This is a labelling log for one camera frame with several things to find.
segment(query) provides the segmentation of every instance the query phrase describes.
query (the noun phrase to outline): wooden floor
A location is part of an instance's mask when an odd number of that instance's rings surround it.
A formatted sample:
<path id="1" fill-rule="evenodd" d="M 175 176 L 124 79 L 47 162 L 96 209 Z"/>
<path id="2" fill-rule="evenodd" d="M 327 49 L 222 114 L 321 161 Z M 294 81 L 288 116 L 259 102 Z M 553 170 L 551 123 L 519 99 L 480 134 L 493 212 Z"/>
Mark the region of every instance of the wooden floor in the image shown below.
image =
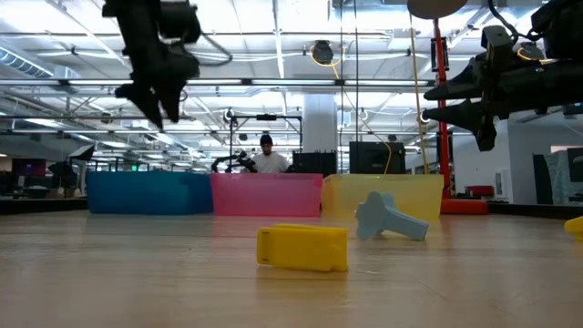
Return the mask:
<path id="1" fill-rule="evenodd" d="M 354 235 L 353 221 L 316 223 Z M 351 237 L 347 273 L 258 266 L 268 224 L 0 217 L 0 327 L 583 326 L 583 244 L 561 220 L 449 217 L 425 242 Z"/>

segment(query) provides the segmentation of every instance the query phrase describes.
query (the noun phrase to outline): yellow plastic block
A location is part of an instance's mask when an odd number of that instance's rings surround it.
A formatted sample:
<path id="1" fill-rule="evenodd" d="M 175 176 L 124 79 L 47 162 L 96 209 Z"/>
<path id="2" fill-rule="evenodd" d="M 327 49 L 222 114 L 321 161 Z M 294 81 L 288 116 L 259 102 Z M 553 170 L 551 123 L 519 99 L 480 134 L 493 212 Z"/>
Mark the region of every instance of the yellow plastic block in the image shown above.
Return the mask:
<path id="1" fill-rule="evenodd" d="M 276 268 L 345 272 L 347 231 L 341 228 L 277 224 L 257 233 L 257 263 Z"/>
<path id="2" fill-rule="evenodd" d="M 419 220 L 438 220 L 443 188 L 441 175 L 331 175 L 322 186 L 322 214 L 354 218 L 358 204 L 371 191 L 378 191 L 392 193 L 395 207 L 402 213 Z"/>
<path id="3" fill-rule="evenodd" d="M 583 217 L 565 222 L 565 232 L 572 233 L 576 241 L 583 241 Z"/>

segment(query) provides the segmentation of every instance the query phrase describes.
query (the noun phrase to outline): white pillar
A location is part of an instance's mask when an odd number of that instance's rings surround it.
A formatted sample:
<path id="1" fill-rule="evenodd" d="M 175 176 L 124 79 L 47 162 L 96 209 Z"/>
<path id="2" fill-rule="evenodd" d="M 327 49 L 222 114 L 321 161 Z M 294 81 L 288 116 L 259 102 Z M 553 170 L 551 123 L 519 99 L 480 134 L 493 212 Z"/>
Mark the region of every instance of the white pillar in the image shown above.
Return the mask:
<path id="1" fill-rule="evenodd" d="M 337 108 L 334 94 L 303 96 L 303 152 L 337 149 Z"/>

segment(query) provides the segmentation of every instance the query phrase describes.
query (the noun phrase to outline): person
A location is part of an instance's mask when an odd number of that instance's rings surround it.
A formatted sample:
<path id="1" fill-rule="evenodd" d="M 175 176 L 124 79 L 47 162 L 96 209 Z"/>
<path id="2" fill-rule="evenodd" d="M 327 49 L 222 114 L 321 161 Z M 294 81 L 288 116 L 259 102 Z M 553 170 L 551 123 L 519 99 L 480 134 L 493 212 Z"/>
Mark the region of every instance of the person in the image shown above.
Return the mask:
<path id="1" fill-rule="evenodd" d="M 258 173 L 283 173 L 288 168 L 287 159 L 281 154 L 272 151 L 273 140 L 269 135 L 261 136 L 261 154 L 253 157 Z"/>

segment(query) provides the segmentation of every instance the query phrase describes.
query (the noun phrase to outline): yellow plastic bin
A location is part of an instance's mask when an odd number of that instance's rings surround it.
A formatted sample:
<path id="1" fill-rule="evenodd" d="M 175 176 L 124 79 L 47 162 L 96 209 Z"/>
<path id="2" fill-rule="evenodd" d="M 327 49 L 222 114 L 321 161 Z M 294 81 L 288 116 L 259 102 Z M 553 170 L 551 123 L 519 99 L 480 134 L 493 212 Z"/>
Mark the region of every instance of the yellow plastic bin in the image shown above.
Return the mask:
<path id="1" fill-rule="evenodd" d="M 390 192 L 396 208 L 419 220 L 438 220 L 444 177 L 441 175 L 342 174 L 324 179 L 322 214 L 354 218 L 371 191 Z"/>

